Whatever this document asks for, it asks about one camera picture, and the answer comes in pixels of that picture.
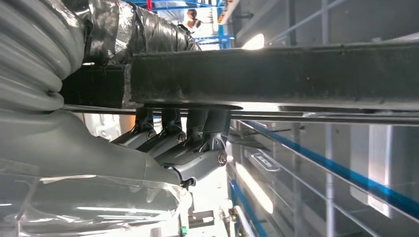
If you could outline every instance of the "light fixture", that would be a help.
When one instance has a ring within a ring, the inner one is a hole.
[[[259,184],[252,178],[252,176],[248,173],[248,171],[239,163],[236,163],[237,173],[243,179],[243,181],[248,186],[249,190],[253,193],[256,197],[257,201],[263,208],[270,214],[273,213],[273,203],[271,199],[266,195],[266,193],[262,190]]]
[[[242,49],[260,49],[265,45],[265,37],[258,34],[243,45]]]

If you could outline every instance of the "rectangular metal beam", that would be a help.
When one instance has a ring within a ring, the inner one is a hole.
[[[133,108],[230,105],[419,110],[419,44],[141,55],[64,80],[66,104]]]

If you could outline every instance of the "fluorescent light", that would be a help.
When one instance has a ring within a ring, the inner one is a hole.
[[[89,206],[79,206],[79,210],[88,210],[88,211],[123,211],[123,212],[142,212],[142,213],[157,213],[162,214],[166,211],[161,210],[147,210],[147,209],[134,209],[134,208],[113,208],[113,207],[89,207]]]
[[[265,208],[265,210],[272,214],[273,213],[273,204],[271,199],[269,199],[268,195],[262,190],[262,188],[257,184],[257,182],[252,178],[252,176],[248,173],[248,171],[239,163],[236,163],[237,173],[243,179],[243,181],[248,186],[249,190],[253,193],[256,197],[257,201],[260,205]]]
[[[259,34],[251,38],[251,40],[249,40],[247,43],[245,43],[242,49],[260,49],[260,48],[263,48],[264,45],[265,45],[265,37],[263,36],[263,34]]]

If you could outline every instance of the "bolt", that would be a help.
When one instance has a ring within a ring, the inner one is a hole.
[[[186,141],[186,135],[185,133],[181,132],[177,135],[177,143],[180,144],[184,141]]]
[[[156,132],[154,130],[151,130],[147,133],[147,139],[150,139],[154,136],[156,136]]]
[[[225,166],[227,163],[227,153],[225,151],[220,151],[218,153],[218,164],[220,166]]]

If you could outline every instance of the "person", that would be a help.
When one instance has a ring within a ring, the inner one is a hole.
[[[188,15],[188,19],[186,22],[186,26],[192,31],[196,31],[196,29],[198,29],[201,24],[202,21],[200,21],[199,19],[197,19],[197,11],[195,9],[190,9],[187,12]]]

